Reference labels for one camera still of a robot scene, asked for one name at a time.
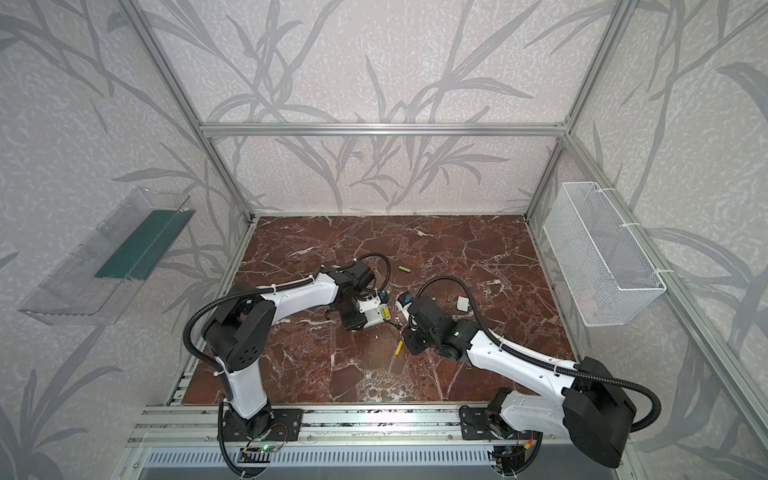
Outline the white air conditioner remote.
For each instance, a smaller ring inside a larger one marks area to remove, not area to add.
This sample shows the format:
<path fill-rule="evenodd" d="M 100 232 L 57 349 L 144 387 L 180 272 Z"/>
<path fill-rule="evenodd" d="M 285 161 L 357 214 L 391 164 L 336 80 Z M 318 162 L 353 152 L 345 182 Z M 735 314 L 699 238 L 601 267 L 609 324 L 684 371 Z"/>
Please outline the white air conditioner remote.
<path fill-rule="evenodd" d="M 374 300 L 361 302 L 359 311 L 365 317 L 363 329 L 377 326 L 391 320 L 391 314 L 386 304 L 376 303 Z"/>

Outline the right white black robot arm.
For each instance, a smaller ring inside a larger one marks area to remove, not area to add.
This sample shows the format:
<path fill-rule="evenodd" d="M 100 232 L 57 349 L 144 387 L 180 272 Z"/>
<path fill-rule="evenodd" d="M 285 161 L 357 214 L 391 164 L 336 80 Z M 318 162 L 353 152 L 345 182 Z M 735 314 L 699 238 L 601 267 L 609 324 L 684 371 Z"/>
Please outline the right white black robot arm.
<path fill-rule="evenodd" d="M 652 390 L 613 377 L 594 358 L 549 357 L 408 292 L 396 305 L 407 321 L 403 341 L 411 354 L 432 350 L 527 388 L 525 394 L 502 388 L 488 404 L 489 427 L 501 439 L 523 431 L 566 436 L 591 460 L 616 468 L 629 435 L 651 426 L 661 414 L 661 401 Z"/>

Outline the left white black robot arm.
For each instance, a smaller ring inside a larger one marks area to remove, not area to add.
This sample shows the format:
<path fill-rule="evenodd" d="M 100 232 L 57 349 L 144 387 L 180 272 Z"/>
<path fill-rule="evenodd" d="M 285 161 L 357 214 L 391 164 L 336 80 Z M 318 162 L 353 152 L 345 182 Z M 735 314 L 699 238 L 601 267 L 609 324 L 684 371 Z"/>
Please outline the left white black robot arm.
<path fill-rule="evenodd" d="M 184 348 L 211 366 L 233 413 L 247 425 L 266 422 L 270 403 L 263 388 L 261 358 L 273 324 L 313 308 L 340 315 L 347 331 L 382 321 L 381 291 L 375 273 L 363 261 L 341 267 L 319 267 L 292 282 L 251 288 L 236 286 L 201 307 L 182 331 Z"/>

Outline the white battery cover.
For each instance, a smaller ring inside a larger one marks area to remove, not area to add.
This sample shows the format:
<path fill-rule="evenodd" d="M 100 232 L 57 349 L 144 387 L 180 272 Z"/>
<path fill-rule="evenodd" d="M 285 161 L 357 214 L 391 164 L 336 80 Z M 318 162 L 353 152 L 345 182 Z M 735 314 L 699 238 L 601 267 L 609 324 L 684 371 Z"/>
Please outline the white battery cover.
<path fill-rule="evenodd" d="M 467 297 L 459 296 L 456 303 L 456 308 L 460 312 L 468 312 L 470 310 L 470 301 Z"/>

